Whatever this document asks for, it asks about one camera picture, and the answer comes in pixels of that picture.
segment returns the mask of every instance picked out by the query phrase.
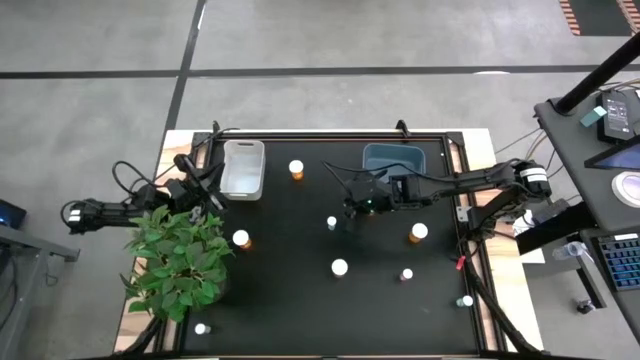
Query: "concrete floor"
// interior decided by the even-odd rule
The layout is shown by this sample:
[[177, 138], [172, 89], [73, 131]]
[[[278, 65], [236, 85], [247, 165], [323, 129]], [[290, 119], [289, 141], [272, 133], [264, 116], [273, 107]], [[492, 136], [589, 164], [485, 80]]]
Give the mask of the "concrete floor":
[[[179, 69], [195, 4], [0, 0], [0, 72]], [[210, 1], [192, 68], [596, 64], [625, 40], [572, 36], [556, 0]], [[176, 127], [209, 128], [215, 119], [241, 128], [380, 128], [405, 119], [410, 127], [489, 128], [498, 149], [536, 127], [535, 103], [584, 75], [190, 79]], [[123, 198], [110, 174], [116, 160], [152, 174], [174, 86], [174, 79], [0, 80], [0, 197], [29, 211], [29, 233], [82, 249], [78, 263], [51, 261], [61, 280], [42, 286], [23, 359], [113, 348], [124, 298], [117, 275], [132, 264], [122, 251], [127, 231], [72, 237], [58, 210], [70, 199]], [[523, 156], [531, 140], [498, 159]], [[551, 151], [545, 144], [536, 159], [546, 163]], [[577, 193], [565, 172], [552, 186], [554, 197]], [[612, 301], [588, 316], [568, 306], [584, 297], [575, 274], [529, 284], [547, 350], [637, 358]]]

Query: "wooden table frame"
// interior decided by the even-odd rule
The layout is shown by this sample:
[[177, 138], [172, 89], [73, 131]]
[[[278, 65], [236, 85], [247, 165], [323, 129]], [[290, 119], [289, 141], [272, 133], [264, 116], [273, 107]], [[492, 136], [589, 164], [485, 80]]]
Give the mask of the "wooden table frame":
[[[173, 165], [173, 157], [176, 154], [186, 153], [191, 150], [191, 141], [195, 132], [203, 132], [207, 130], [171, 130], [168, 131], [163, 147], [156, 174], [160, 174]], [[363, 130], [363, 129], [340, 129], [340, 130], [235, 130], [230, 131], [231, 134], [241, 133], [393, 133], [400, 132], [400, 130]], [[463, 171], [462, 168], [462, 156], [466, 156], [469, 170], [475, 170], [480, 168], [486, 168], [493, 166], [496, 163], [495, 154], [493, 152], [493, 145], [491, 143], [491, 137], [487, 129], [418, 129], [411, 130], [412, 134], [420, 133], [434, 133], [434, 132], [460, 132], [464, 138], [464, 154], [461, 154], [458, 146], [450, 141], [451, 154], [453, 159], [453, 165], [455, 171]], [[182, 178], [183, 173], [173, 168], [167, 174], [157, 180], [157, 183], [162, 184], [170, 178]], [[497, 194], [498, 190], [489, 190], [475, 193], [475, 200], [477, 205], [484, 205], [491, 201]], [[462, 205], [469, 204], [469, 199], [466, 195], [460, 196], [460, 202]], [[511, 233], [512, 230], [508, 225], [499, 224], [497, 229], [501, 232]], [[533, 304], [531, 302], [531, 296], [529, 294], [529, 288], [527, 280], [524, 274], [524, 268], [520, 260], [520, 253], [518, 252], [518, 246], [515, 241], [503, 236], [495, 236], [485, 242], [486, 253], [491, 267], [491, 275], [493, 278], [493, 285], [500, 307], [504, 310], [505, 314], [509, 317], [515, 327], [522, 333], [527, 341], [538, 349], [542, 349], [542, 339], [540, 337], [540, 331], [536, 320]], [[474, 256], [473, 263], [480, 276], [482, 274], [482, 266], [480, 263], [479, 255]], [[135, 267], [140, 267], [138, 262], [135, 262]], [[140, 332], [149, 323], [151, 317], [147, 313], [128, 313], [128, 306], [130, 302], [135, 301], [131, 299], [124, 305], [118, 334], [115, 341], [114, 351], [122, 351], [130, 346], [138, 337]], [[485, 333], [485, 340], [488, 350], [498, 349], [498, 339], [495, 337], [494, 321], [489, 313], [488, 308], [482, 300], [480, 300], [480, 314], [482, 324]], [[164, 333], [164, 350], [172, 350], [173, 340], [175, 339], [176, 326], [175, 323], [170, 322], [167, 326], [167, 330]], [[509, 351], [515, 351], [513, 345], [507, 340], [507, 349]]]

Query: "potted plant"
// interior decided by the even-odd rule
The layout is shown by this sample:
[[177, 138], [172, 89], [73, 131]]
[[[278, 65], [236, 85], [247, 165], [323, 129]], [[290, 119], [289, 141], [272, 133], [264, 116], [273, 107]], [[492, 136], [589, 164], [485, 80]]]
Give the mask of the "potted plant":
[[147, 311], [160, 319], [181, 322], [189, 308], [199, 309], [219, 300], [226, 288], [222, 257], [232, 254], [211, 214], [190, 221], [192, 213], [170, 215], [166, 206], [132, 219], [138, 224], [125, 248], [144, 271], [134, 269], [132, 281], [120, 275], [127, 300], [137, 298], [129, 312]]

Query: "keyboard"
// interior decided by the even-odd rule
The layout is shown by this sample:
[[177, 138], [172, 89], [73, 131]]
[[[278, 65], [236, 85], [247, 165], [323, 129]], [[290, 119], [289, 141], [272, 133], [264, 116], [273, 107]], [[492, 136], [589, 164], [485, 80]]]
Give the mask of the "keyboard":
[[628, 237], [600, 238], [600, 250], [616, 290], [640, 289], [640, 239]]

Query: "blue plastic bin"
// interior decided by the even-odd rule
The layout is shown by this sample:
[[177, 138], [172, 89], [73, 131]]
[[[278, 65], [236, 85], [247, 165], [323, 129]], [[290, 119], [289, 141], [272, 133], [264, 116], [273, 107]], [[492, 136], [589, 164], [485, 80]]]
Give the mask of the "blue plastic bin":
[[[418, 147], [389, 144], [369, 144], [365, 146], [362, 154], [362, 167], [364, 169], [376, 169], [396, 163], [403, 164], [420, 174], [426, 173], [426, 156], [424, 151]], [[411, 171], [402, 166], [394, 166], [387, 169], [387, 173], [380, 180], [389, 182], [389, 176], [405, 174], [411, 174]]]

